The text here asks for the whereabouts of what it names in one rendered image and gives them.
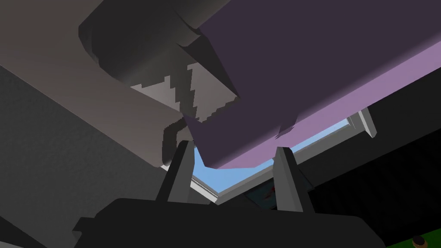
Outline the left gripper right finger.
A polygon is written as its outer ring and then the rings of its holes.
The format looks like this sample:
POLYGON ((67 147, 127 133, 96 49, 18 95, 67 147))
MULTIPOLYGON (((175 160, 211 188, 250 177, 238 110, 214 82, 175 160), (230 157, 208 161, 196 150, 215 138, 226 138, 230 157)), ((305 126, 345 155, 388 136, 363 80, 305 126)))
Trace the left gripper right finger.
POLYGON ((315 212, 307 191, 307 179, 289 147, 277 147, 272 172, 279 211, 315 212))

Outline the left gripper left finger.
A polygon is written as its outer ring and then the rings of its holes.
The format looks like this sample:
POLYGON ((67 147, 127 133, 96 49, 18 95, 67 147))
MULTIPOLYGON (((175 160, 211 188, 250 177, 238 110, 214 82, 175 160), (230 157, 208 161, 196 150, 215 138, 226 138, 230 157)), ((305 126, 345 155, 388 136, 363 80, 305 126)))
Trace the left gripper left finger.
POLYGON ((168 171, 157 194, 159 202, 188 202, 190 184, 195 165, 194 142, 179 143, 168 171))

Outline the purple table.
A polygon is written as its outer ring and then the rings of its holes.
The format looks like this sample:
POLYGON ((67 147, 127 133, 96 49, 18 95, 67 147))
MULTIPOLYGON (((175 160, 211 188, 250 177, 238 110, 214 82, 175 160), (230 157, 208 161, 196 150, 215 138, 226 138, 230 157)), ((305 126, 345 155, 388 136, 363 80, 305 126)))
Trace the purple table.
POLYGON ((187 119, 206 167, 255 167, 441 67, 441 0, 231 0, 200 26, 239 100, 187 119))

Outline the window with pale frame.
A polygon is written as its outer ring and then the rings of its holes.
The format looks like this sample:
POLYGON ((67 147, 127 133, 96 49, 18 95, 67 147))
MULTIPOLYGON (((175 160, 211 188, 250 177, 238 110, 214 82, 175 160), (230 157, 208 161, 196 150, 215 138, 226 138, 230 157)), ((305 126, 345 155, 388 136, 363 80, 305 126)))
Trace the window with pale frame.
MULTIPOLYGON (((318 134, 292 147, 297 163, 302 163, 339 143, 366 131, 372 138, 376 128, 368 108, 364 108, 318 134)), ((190 187, 218 205, 270 180, 273 160, 255 168, 216 170, 203 168, 198 149, 195 152, 195 169, 190 187)))

